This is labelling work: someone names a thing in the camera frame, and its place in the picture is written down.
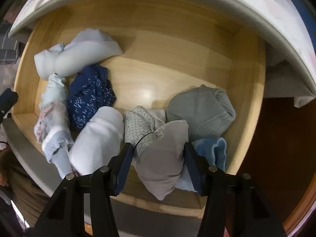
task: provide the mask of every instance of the blue fuzzy cloth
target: blue fuzzy cloth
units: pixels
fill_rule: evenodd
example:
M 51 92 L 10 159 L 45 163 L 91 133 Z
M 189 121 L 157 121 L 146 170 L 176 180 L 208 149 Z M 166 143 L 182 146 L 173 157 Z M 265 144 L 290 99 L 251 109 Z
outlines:
M 200 139 L 192 142 L 192 145 L 197 155 L 205 157 L 210 166 L 217 166 L 223 171 L 225 170 L 226 141 L 224 138 L 212 137 Z M 176 184 L 176 188 L 195 191 L 186 164 L 183 164 L 181 177 Z
M 69 86 L 67 111 L 72 128 L 83 129 L 100 107 L 112 106 L 116 96 L 107 79 L 107 68 L 84 67 Z

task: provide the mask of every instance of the dark gray checkered cloth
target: dark gray checkered cloth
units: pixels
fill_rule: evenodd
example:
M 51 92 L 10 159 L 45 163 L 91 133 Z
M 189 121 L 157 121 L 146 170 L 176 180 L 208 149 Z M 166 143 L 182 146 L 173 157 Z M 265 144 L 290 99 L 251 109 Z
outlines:
M 0 23 L 0 64 L 15 64 L 19 57 L 19 42 L 8 37 L 11 24 Z

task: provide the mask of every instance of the navy blue garment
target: navy blue garment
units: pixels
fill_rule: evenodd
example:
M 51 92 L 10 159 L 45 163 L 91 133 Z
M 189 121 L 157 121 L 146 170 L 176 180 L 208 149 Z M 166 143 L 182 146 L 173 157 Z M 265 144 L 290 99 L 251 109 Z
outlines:
M 112 106 L 116 96 L 107 79 L 107 68 L 83 68 L 69 86 L 67 110 L 72 128 L 83 129 L 100 107 Z

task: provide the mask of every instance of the brown pants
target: brown pants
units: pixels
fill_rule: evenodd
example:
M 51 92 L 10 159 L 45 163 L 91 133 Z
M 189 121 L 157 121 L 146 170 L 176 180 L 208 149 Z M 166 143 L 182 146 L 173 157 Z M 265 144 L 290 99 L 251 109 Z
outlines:
M 49 197 L 36 185 L 25 172 L 13 152 L 10 150 L 5 156 L 1 156 L 0 163 L 3 166 L 8 185 L 13 191 L 12 201 L 30 226 L 34 226 Z

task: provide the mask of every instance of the ribbed gray fabric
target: ribbed gray fabric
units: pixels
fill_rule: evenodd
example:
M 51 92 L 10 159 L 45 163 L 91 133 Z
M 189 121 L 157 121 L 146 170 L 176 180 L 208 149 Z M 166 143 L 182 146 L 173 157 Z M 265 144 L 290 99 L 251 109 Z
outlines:
M 201 85 L 179 93 L 166 110 L 167 120 L 184 119 L 189 124 L 189 141 L 221 136 L 236 118 L 223 89 Z

